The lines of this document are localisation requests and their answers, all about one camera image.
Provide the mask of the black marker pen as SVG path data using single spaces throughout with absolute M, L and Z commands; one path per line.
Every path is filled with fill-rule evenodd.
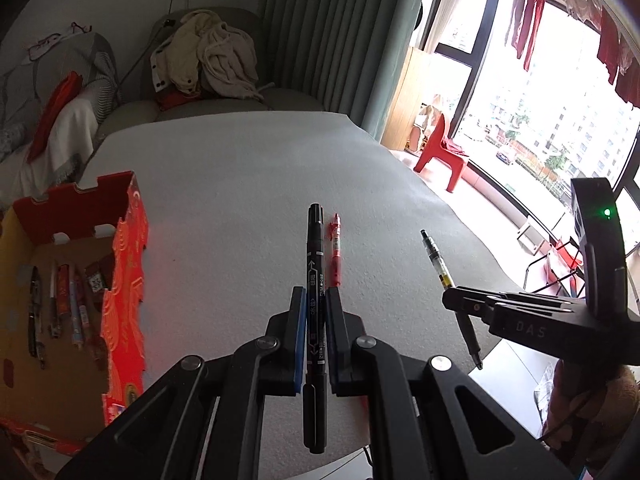
M 303 388 L 304 445 L 326 449 L 326 352 L 324 351 L 323 209 L 308 208 L 306 240 L 306 380 Z

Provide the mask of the red gel pen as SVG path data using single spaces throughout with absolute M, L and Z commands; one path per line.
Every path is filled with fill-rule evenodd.
M 336 212 L 329 224 L 330 266 L 329 283 L 331 287 L 342 284 L 341 217 Z

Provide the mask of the folding drying rack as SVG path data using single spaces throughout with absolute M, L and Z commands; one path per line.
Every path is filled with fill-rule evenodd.
M 516 233 L 516 241 L 533 256 L 524 270 L 522 286 L 526 292 L 565 297 L 582 293 L 582 255 L 573 237 L 557 238 L 528 216 Z

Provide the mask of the red QR code box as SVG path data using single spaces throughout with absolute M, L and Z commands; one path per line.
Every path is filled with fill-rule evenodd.
M 114 267 L 115 257 L 112 254 L 86 266 L 86 279 L 92 292 L 97 294 L 112 287 Z

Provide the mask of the pink gel pen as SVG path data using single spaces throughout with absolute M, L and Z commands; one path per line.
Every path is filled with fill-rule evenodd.
M 88 344 L 92 338 L 92 327 L 88 315 L 85 287 L 78 269 L 75 269 L 74 271 L 74 282 L 82 333 L 84 334 L 85 343 Z

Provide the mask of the red cardboard box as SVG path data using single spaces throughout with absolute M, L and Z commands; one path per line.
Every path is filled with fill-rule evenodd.
M 93 188 L 64 184 L 42 200 L 25 197 L 1 225 L 1 425 L 19 437 L 73 456 L 143 391 L 144 341 L 139 306 L 142 256 L 149 238 L 136 176 L 99 177 Z M 115 257 L 110 289 L 95 294 L 85 268 Z M 70 266 L 70 315 L 61 336 L 50 324 L 51 263 Z M 41 340 L 46 368 L 28 352 L 29 282 L 41 280 Z M 74 271 L 85 287 L 92 327 L 86 344 Z

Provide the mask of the red plastic chair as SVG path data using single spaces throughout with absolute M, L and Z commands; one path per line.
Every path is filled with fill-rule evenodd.
M 450 169 L 451 174 L 446 191 L 452 193 L 460 181 L 463 171 L 468 166 L 469 157 L 463 153 L 461 148 L 452 148 L 449 145 L 448 131 L 449 122 L 444 114 L 440 114 L 435 129 L 428 137 L 413 171 L 420 174 L 432 159 L 439 160 Z

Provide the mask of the blue black pen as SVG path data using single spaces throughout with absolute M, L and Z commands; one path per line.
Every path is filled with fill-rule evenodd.
M 49 298 L 50 298 L 49 333 L 53 339 L 58 339 L 58 337 L 61 336 L 61 332 L 62 332 L 60 317 L 58 316 L 58 297 L 56 296 L 56 293 L 58 292 L 58 285 L 56 284 L 57 278 L 58 278 L 58 267 L 56 266 L 56 262 L 52 261 L 51 272 L 50 272 L 50 288 L 49 288 Z

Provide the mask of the orange red pen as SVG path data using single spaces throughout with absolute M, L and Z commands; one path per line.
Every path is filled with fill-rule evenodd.
M 70 266 L 66 263 L 56 268 L 56 304 L 60 318 L 70 315 Z

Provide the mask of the grey black pen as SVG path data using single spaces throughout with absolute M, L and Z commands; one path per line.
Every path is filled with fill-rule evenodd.
M 28 306 L 28 352 L 38 361 L 39 367 L 46 368 L 46 356 L 44 355 L 44 343 L 41 340 L 41 280 L 38 268 L 32 267 L 29 282 L 29 306 Z

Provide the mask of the hanging red laundry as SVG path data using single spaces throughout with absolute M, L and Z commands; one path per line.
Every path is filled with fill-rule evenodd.
M 601 0 L 558 0 L 567 14 L 592 25 L 600 34 L 597 59 L 608 72 L 608 83 L 617 95 L 633 107 L 639 106 L 639 50 L 623 33 L 622 23 Z M 537 35 L 547 0 L 513 0 L 506 31 L 507 44 L 528 70 L 535 51 Z

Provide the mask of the beige clothes pile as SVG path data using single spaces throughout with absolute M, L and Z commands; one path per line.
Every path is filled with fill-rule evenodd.
M 194 96 L 205 88 L 232 99 L 258 99 L 253 38 L 212 10 L 195 10 L 151 53 L 153 89 Z

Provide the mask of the green curtain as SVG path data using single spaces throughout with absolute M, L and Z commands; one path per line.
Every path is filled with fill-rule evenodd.
M 382 139 L 422 0 L 259 0 L 265 71 Z

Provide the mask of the grey sofa with throw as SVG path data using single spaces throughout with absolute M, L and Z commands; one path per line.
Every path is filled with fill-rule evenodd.
M 78 176 L 116 104 L 113 50 L 96 32 L 1 76 L 1 209 Z

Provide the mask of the red cushion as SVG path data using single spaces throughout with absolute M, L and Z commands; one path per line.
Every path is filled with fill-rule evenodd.
M 58 84 L 44 107 L 40 121 L 32 139 L 26 162 L 29 164 L 40 157 L 47 148 L 49 136 L 58 115 L 69 102 L 78 96 L 82 89 L 82 76 L 74 70 Z

